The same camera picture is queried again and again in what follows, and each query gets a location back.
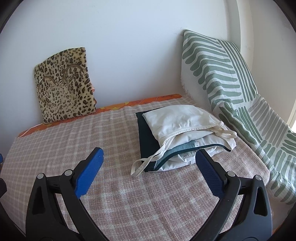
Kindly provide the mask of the white camisole top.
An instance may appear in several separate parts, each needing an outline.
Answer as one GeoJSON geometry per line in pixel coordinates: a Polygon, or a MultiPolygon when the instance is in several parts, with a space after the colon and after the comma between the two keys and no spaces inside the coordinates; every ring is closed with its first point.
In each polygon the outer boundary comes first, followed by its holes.
{"type": "Polygon", "coordinates": [[[132,165],[132,177],[145,172],[151,161],[158,161],[164,153],[178,144],[215,134],[223,138],[236,139],[237,133],[231,131],[221,120],[208,111],[194,105],[170,105],[148,110],[143,114],[160,148],[148,158],[140,157],[132,165]]]}

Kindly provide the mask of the pink plaid bed blanket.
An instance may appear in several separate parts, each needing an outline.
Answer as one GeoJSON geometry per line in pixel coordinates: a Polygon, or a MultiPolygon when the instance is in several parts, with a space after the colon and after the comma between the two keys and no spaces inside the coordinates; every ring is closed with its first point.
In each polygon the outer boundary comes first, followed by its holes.
{"type": "Polygon", "coordinates": [[[104,234],[110,240],[190,240],[218,201],[197,166],[130,175],[140,158],[136,113],[177,104],[194,102],[181,97],[125,106],[16,138],[1,170],[7,185],[1,204],[10,219],[25,229],[39,173],[61,175],[100,147],[102,168],[81,200],[104,234]]]}

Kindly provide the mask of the orange floral bed sheet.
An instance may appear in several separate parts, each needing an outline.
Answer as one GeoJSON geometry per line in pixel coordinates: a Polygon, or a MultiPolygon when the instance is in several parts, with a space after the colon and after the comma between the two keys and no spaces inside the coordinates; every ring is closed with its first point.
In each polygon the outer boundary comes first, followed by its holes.
{"type": "MultiPolygon", "coordinates": [[[[123,102],[123,103],[118,103],[118,104],[114,104],[114,105],[109,105],[109,106],[97,108],[96,111],[90,115],[96,115],[96,114],[104,113],[104,112],[111,111],[111,110],[119,110],[119,109],[122,109],[126,106],[143,105],[143,104],[148,104],[148,103],[152,103],[152,102],[161,102],[161,101],[166,101],[166,100],[171,100],[171,99],[179,99],[181,97],[182,96],[180,94],[170,94],[170,95],[165,95],[165,96],[145,98],[142,100],[128,101],[128,102],[123,102]]],[[[81,119],[84,117],[86,117],[86,116],[79,116],[76,118],[61,120],[61,121],[57,121],[54,123],[41,123],[41,124],[33,126],[29,129],[19,133],[18,137],[22,138],[22,137],[31,135],[32,133],[35,133],[37,131],[42,131],[47,128],[53,127],[53,126],[58,126],[62,123],[69,123],[69,122],[72,122],[72,121],[75,121],[75,120],[78,120],[78,119],[81,119]]]]}

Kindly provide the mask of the leopard print cushion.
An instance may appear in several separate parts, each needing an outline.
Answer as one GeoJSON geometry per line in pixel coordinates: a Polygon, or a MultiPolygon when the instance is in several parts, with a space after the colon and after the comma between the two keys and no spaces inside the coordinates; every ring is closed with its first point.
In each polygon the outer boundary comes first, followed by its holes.
{"type": "Polygon", "coordinates": [[[84,47],[63,50],[39,63],[34,68],[34,79],[45,124],[96,111],[84,47]]]}

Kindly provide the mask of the green striped white pillow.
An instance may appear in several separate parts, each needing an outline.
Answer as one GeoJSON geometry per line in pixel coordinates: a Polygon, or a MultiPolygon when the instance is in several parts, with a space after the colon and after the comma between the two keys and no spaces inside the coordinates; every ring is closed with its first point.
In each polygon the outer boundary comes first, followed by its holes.
{"type": "Polygon", "coordinates": [[[295,133],[258,93],[232,42],[184,30],[181,83],[197,105],[222,120],[270,172],[269,190],[295,203],[295,133]]]}

